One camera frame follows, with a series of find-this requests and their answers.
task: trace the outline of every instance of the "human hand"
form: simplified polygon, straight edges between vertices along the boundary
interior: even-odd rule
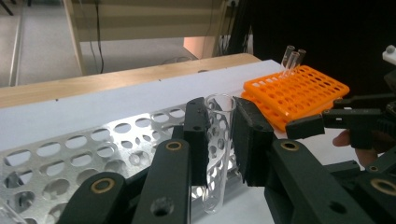
[[[346,147],[350,145],[349,130],[342,131],[338,136],[332,140],[332,144],[336,147]],[[373,148],[372,149],[358,149],[355,148],[355,153],[358,156],[359,163],[362,166],[367,166],[378,158],[378,154],[391,149],[396,145],[396,141],[390,135],[380,131],[373,131]]]

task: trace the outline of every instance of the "white surface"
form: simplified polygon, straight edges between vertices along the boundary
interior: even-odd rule
[[[396,65],[396,50],[394,46],[388,46],[387,50],[382,52],[382,59]]]
[[[243,83],[277,72],[274,61],[252,63],[184,77],[158,80],[112,91],[80,95],[31,105],[0,109],[0,150],[81,131],[117,119],[186,104],[211,93],[239,96]],[[322,164],[356,160],[350,147],[332,146],[338,130],[310,137],[302,142]],[[263,188],[248,188],[231,182],[223,209],[206,215],[200,204],[192,208],[192,223],[274,223],[263,197]]]

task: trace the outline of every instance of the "black cable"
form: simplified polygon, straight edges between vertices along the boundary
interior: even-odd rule
[[[95,2],[95,9],[96,9],[96,31],[97,31],[97,35],[98,35],[98,48],[99,48],[99,54],[100,54],[101,63],[102,63],[100,74],[102,74],[103,73],[103,69],[105,67],[105,61],[103,60],[102,42],[101,42],[101,36],[100,36],[99,0],[94,0],[94,2]]]

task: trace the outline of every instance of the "hole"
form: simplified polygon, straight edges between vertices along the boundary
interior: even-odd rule
[[[31,191],[19,192],[9,199],[8,205],[14,209],[16,213],[22,213],[32,206],[35,201],[35,195]]]
[[[396,185],[387,179],[374,178],[370,183],[378,191],[391,196],[396,196]]]
[[[59,220],[59,217],[61,216],[61,213],[64,211],[66,208],[66,203],[60,203],[51,208],[49,210],[49,213],[47,214],[46,220],[44,223],[57,223]]]
[[[82,185],[82,183],[84,183],[85,180],[87,180],[88,178],[90,178],[93,175],[98,174],[99,172],[95,169],[87,169],[83,172],[81,172],[78,176],[77,176],[77,184],[80,186]]]
[[[55,143],[55,142],[47,143],[47,144],[41,146],[37,150],[37,155],[39,155],[40,157],[48,157],[48,156],[55,155],[60,150],[61,150],[61,145],[59,143]]]
[[[105,166],[105,171],[113,173],[121,173],[122,171],[125,171],[125,169],[126,164],[124,161],[121,160],[110,161]]]
[[[91,134],[91,138],[95,141],[104,141],[110,136],[110,131],[108,129],[99,129]]]
[[[26,185],[32,179],[32,171],[12,172],[4,180],[4,185],[8,189],[15,189],[17,187]]]
[[[220,138],[218,140],[218,148],[223,150],[224,149],[224,139]]]
[[[155,114],[152,116],[152,119],[156,122],[165,123],[169,120],[169,116],[165,114]]]
[[[40,172],[43,175],[54,176],[60,174],[64,170],[64,161],[55,161],[53,163],[40,167]]]
[[[85,166],[88,165],[91,161],[92,154],[89,152],[74,156],[71,159],[72,165],[74,166]]]
[[[114,132],[116,132],[116,133],[128,133],[130,130],[131,130],[131,125],[128,123],[118,124],[114,128]]]
[[[218,156],[218,154],[217,154],[218,150],[214,146],[210,146],[209,151],[210,151],[210,155],[211,155],[212,159],[215,159]]]
[[[211,134],[212,134],[214,137],[219,136],[219,134],[220,134],[219,128],[218,128],[218,127],[212,127]]]
[[[148,135],[144,135],[144,134],[143,134],[143,139],[146,140],[147,142],[151,141],[151,137]]]
[[[37,221],[32,218],[25,219],[26,224],[37,224]]]
[[[43,190],[43,197],[48,200],[56,200],[60,195],[67,192],[70,187],[69,181],[65,179],[53,180]]]
[[[183,118],[185,113],[182,109],[173,109],[169,114],[174,118]]]
[[[108,158],[114,154],[114,149],[112,147],[101,147],[97,150],[100,157]]]
[[[376,166],[370,166],[369,169],[374,172],[378,171],[378,167]]]
[[[151,119],[137,119],[135,125],[139,128],[147,128],[151,125]]]
[[[154,132],[152,132],[152,137],[155,140],[159,140],[161,138],[161,134],[159,132],[157,132],[157,131],[154,131]]]
[[[299,149],[299,147],[292,142],[283,142],[280,145],[289,151],[297,151]]]
[[[175,151],[175,150],[179,150],[181,149],[182,145],[179,142],[170,142],[168,144],[166,144],[166,149],[171,150],[171,151]]]
[[[121,145],[125,148],[132,148],[133,144],[130,141],[121,141]]]
[[[226,120],[221,120],[219,123],[219,126],[222,130],[226,130],[227,129],[227,121]]]
[[[129,162],[133,166],[148,166],[150,164],[149,154],[144,151],[136,151],[129,156]]]
[[[345,214],[347,209],[340,203],[330,202],[329,207],[336,213]]]
[[[87,138],[83,135],[71,137],[66,141],[68,148],[79,148],[85,146],[85,144],[87,144]]]
[[[175,209],[174,203],[170,198],[156,199],[150,207],[151,213],[156,217],[165,217],[173,213]]]
[[[29,161],[31,155],[32,153],[27,149],[16,151],[4,158],[4,164],[7,166],[22,165]]]
[[[115,184],[116,182],[112,178],[102,178],[91,185],[91,191],[96,194],[105,193],[113,189]]]

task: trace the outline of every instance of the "perforated metal sheet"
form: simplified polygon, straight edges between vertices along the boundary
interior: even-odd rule
[[[156,146],[184,114],[185,105],[173,106],[3,151],[1,198],[27,223],[55,223],[88,177],[110,171],[128,178],[150,166]],[[232,155],[229,168],[234,164]],[[193,199],[201,194],[192,189]]]

